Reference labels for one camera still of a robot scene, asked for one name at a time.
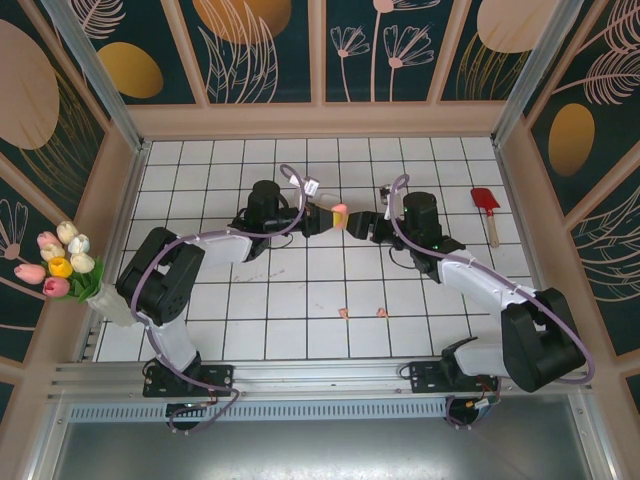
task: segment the wooden handle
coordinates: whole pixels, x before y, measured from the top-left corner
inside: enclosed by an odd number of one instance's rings
[[[487,224],[489,225],[489,245],[493,248],[500,246],[500,239],[498,238],[498,230],[496,230],[496,219],[493,215],[487,216]]]

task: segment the white grid floor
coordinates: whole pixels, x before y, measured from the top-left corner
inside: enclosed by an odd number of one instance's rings
[[[151,149],[121,268],[156,226],[177,234],[223,228],[245,206],[254,182],[275,179],[291,164],[321,182],[352,212],[384,211],[377,189],[411,175],[409,191],[438,199],[443,229],[480,261],[531,285],[529,268],[488,138],[354,138],[155,142]],[[473,186],[488,186],[500,209],[502,245],[487,245]],[[448,287],[394,265],[389,247],[330,231],[253,262],[201,271],[187,313],[191,338],[208,361],[299,360],[438,355],[497,320]],[[273,246],[283,246],[277,239]],[[395,260],[411,265],[406,252]],[[339,310],[347,307],[349,321]],[[376,317],[379,308],[389,321]],[[103,324],[97,361],[147,360],[142,328]]]

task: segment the purple cable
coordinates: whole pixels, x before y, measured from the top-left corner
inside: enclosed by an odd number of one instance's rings
[[[296,180],[298,181],[298,185],[299,185],[298,188],[300,189],[301,205],[304,205],[306,203],[306,201],[307,201],[307,196],[304,193],[304,182],[302,180],[302,177],[300,177],[298,172],[296,172],[293,168],[291,168],[289,165],[286,165],[286,164],[280,165],[280,172],[287,178],[291,178],[291,176],[294,176],[296,178]],[[293,230],[294,227],[298,224],[298,222],[302,219],[302,216],[304,215],[304,207],[300,208],[299,210],[300,211],[298,212],[298,215],[293,220],[291,225],[289,225],[288,227],[280,230],[279,232],[275,232],[275,233],[249,233],[249,232],[241,232],[241,231],[235,231],[234,230],[233,235],[237,235],[237,236],[241,236],[241,237],[248,237],[248,238],[273,238],[273,237],[277,237],[279,235],[286,235],[291,230]],[[209,392],[218,391],[218,392],[229,392],[229,393],[233,393],[234,394],[234,397],[224,407],[222,407],[218,413],[216,413],[213,417],[211,417],[206,422],[201,422],[198,425],[196,425],[195,427],[193,427],[192,429],[185,430],[183,432],[184,435],[188,435],[189,432],[196,433],[196,432],[198,432],[200,430],[203,430],[203,429],[207,428],[208,426],[210,426],[218,418],[220,418],[222,415],[224,415],[226,413],[226,411],[229,410],[229,408],[231,408],[231,406],[238,400],[238,397],[240,396],[240,391],[237,390],[236,388],[219,387],[217,385],[211,385],[211,384],[208,384],[208,383],[199,382],[198,380],[194,380],[193,378],[188,377],[187,375],[182,373],[180,370],[178,370],[171,363],[171,360],[166,358],[162,354],[162,352],[160,351],[160,347],[158,346],[155,338],[153,338],[153,334],[151,332],[151,328],[149,328],[149,323],[150,323],[149,320],[147,320],[146,318],[144,318],[144,317],[142,317],[142,316],[140,316],[138,314],[138,311],[137,311],[138,299],[140,298],[140,292],[142,292],[142,288],[144,287],[144,284],[146,283],[146,281],[149,279],[149,276],[151,275],[151,272],[153,272],[153,270],[156,268],[156,266],[158,266],[158,264],[164,258],[164,256],[167,253],[169,253],[171,250],[173,250],[176,246],[180,245],[181,243],[188,243],[188,242],[194,242],[194,241],[197,242],[197,241],[200,241],[200,240],[210,240],[210,239],[217,238],[217,237],[222,238],[222,237],[227,236],[228,234],[229,234],[229,232],[227,230],[216,230],[216,231],[202,233],[202,234],[199,234],[199,235],[189,235],[187,237],[177,238],[176,240],[171,242],[169,245],[164,247],[162,249],[162,251],[158,255],[156,255],[156,257],[151,261],[151,263],[149,264],[147,269],[142,274],[142,277],[140,277],[140,281],[138,282],[138,285],[136,286],[136,289],[134,290],[133,296],[131,298],[131,314],[133,315],[133,318],[135,318],[138,322],[142,323],[145,326],[145,331],[147,332],[147,338],[149,339],[149,343],[151,344],[151,347],[156,352],[156,358],[165,367],[167,367],[178,378],[181,378],[185,382],[188,382],[188,383],[190,383],[192,385],[195,385],[196,387],[205,388]],[[192,410],[200,410],[200,409],[203,409],[203,408],[206,408],[206,407],[195,406],[195,407],[182,408],[180,410],[175,411],[173,413],[173,415],[171,415],[171,417],[169,417],[169,426],[171,427],[171,430],[173,431],[173,433],[177,433],[178,431],[180,431],[175,427],[175,425],[173,423],[173,420],[175,419],[175,417],[177,415],[180,415],[181,413],[192,411]]]
[[[595,370],[595,365],[594,365],[594,362],[593,362],[593,357],[591,356],[591,353],[589,352],[589,350],[587,350],[587,347],[584,345],[584,343],[582,343],[582,340],[580,340],[580,338],[578,338],[578,336],[573,332],[573,330],[571,330],[567,326],[567,324],[564,323],[560,319],[560,317],[558,317],[555,313],[553,313],[551,310],[549,310],[547,307],[545,307],[535,297],[533,297],[533,296],[529,295],[527,292],[519,289],[518,285],[516,285],[515,283],[511,282],[508,278],[503,277],[498,272],[493,271],[492,269],[488,268],[485,265],[482,265],[481,263],[473,263],[473,261],[469,261],[468,258],[460,257],[460,256],[457,256],[457,255],[450,255],[450,254],[440,253],[440,252],[436,252],[436,251],[433,251],[433,250],[428,250],[426,248],[422,248],[421,246],[416,245],[415,243],[413,243],[411,240],[409,240],[409,238],[407,238],[407,236],[404,233],[402,233],[402,230],[400,230],[400,227],[398,226],[398,220],[396,219],[395,215],[393,214],[393,212],[395,212],[395,210],[393,208],[394,207],[394,203],[395,203],[394,199],[395,199],[395,196],[396,196],[397,192],[401,188],[404,188],[404,187],[406,187],[408,185],[409,178],[410,177],[407,174],[400,175],[398,178],[396,178],[396,180],[393,182],[393,185],[391,186],[391,195],[389,196],[389,210],[392,212],[392,214],[391,214],[391,223],[393,224],[393,229],[395,230],[395,232],[398,235],[398,237],[400,237],[404,243],[409,245],[414,250],[417,250],[418,252],[424,253],[426,255],[430,255],[432,257],[441,258],[443,260],[451,260],[452,262],[458,262],[458,263],[462,263],[462,264],[467,264],[469,267],[477,268],[478,270],[481,270],[482,272],[486,273],[487,275],[495,278],[496,280],[498,280],[503,285],[513,289],[513,292],[515,294],[520,295],[525,300],[528,300],[533,305],[535,305],[540,311],[542,311],[551,320],[553,320],[555,323],[557,323],[558,326],[562,329],[562,331],[564,333],[566,333],[567,336],[571,339],[571,341],[573,341],[573,343],[576,344],[576,346],[582,352],[582,355],[584,355],[584,358],[587,361],[587,366],[589,368],[589,371],[582,378],[576,378],[576,379],[559,378],[558,380],[556,380],[556,382],[567,383],[567,384],[570,384],[570,385],[582,385],[582,384],[590,382],[591,379],[593,378],[594,374],[595,374],[595,371],[596,371]]]

